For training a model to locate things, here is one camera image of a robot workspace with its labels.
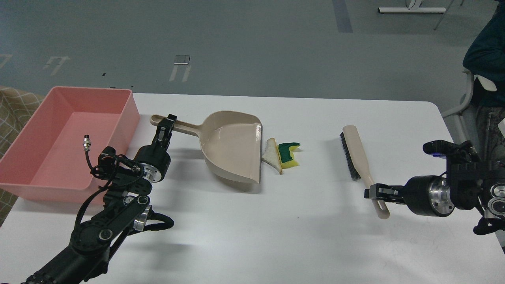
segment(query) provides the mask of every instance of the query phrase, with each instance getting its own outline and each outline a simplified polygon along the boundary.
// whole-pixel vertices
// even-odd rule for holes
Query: hand brush
[[[352,180],[357,181],[363,177],[363,182],[365,183],[366,188],[370,188],[370,186],[375,184],[375,182],[370,174],[367,155],[365,154],[365,149],[361,143],[360,135],[356,126],[344,126],[343,132],[340,134],[340,138],[342,140],[342,146],[345,151],[345,157],[347,158],[347,165],[349,167]],[[379,218],[389,218],[389,210],[387,209],[384,201],[372,199],[372,203]]]

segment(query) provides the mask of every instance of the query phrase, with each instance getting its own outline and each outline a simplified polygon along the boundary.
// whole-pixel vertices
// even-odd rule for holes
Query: sponge
[[[279,156],[281,159],[281,167],[283,169],[298,166],[299,163],[294,160],[293,150],[298,148],[300,143],[282,143],[279,144]]]
[[[267,146],[265,147],[265,151],[263,152],[261,159],[274,167],[279,174],[282,174],[281,160],[279,151],[277,150],[277,143],[274,138],[267,140]]]

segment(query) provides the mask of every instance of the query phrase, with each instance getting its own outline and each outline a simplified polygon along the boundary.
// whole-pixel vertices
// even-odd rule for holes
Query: pink plastic bin
[[[52,88],[0,160],[0,188],[30,200],[82,203],[105,184],[89,173],[84,135],[94,166],[106,146],[126,153],[139,118],[131,90]]]

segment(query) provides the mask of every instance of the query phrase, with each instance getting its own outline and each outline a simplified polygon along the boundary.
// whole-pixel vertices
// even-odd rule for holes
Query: person
[[[463,66],[496,85],[487,91],[475,80],[472,104],[477,106],[476,126],[481,159],[505,159],[505,137],[498,123],[505,119],[505,0],[499,4],[489,23],[470,45]]]

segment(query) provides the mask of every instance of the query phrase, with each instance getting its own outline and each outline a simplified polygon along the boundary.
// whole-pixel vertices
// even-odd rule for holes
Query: black bristles
[[[352,159],[350,158],[349,149],[347,148],[347,143],[345,142],[344,132],[340,134],[340,140],[342,140],[342,147],[344,148],[345,158],[347,159],[347,166],[349,167],[350,177],[354,181],[360,180],[361,176],[356,170],[356,168],[354,168],[354,164],[352,163]]]

